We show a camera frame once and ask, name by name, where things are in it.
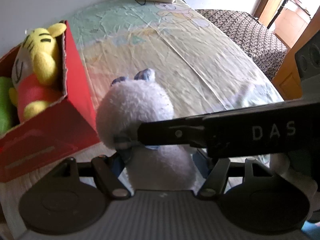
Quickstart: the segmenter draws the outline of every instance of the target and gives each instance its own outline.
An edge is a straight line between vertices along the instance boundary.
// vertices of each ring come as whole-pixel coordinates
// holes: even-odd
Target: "plush toy foot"
[[[54,59],[45,52],[39,52],[33,59],[33,71],[40,84],[51,86],[58,77],[58,67]]]
[[[48,101],[34,101],[26,106],[26,108],[23,111],[23,116],[25,120],[28,120],[37,114],[44,111],[51,102]]]
[[[18,106],[18,93],[15,88],[9,88],[9,97],[11,103],[17,107]]]

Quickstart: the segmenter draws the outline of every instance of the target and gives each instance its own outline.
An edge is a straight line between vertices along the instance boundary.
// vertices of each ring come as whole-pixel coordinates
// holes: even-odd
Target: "bed sheet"
[[[156,81],[171,98],[175,117],[282,101],[254,62],[182,0],[144,6],[133,0],[106,1],[65,19],[83,61],[95,109],[115,78],[133,78],[145,68],[155,70]],[[101,153],[113,151],[98,144],[74,156],[85,162]],[[0,184],[0,201],[15,239],[26,229],[18,212],[20,197],[56,164]]]

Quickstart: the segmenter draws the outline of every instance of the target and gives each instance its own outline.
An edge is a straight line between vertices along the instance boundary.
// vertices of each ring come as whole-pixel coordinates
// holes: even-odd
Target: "gray striped surface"
[[[214,202],[192,192],[137,191],[114,201],[94,225],[77,233],[45,236],[27,231],[20,240],[307,240],[301,231],[261,236],[231,224]]]

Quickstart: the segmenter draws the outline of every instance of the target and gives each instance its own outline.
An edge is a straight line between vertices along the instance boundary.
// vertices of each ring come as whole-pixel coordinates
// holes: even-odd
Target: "tiger plush toy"
[[[56,23],[48,29],[37,28],[20,46],[12,68],[14,87],[9,90],[20,122],[44,111],[62,96],[57,86],[62,60],[55,38],[66,28],[64,23]]]

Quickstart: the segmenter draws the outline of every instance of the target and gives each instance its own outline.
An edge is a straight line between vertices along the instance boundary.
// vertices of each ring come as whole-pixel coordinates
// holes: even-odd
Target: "white plush toy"
[[[155,82],[152,69],[134,80],[115,79],[97,111],[101,141],[120,153],[133,189],[188,190],[196,187],[197,170],[190,153],[181,146],[145,147],[137,142],[142,122],[172,119],[172,103]]]

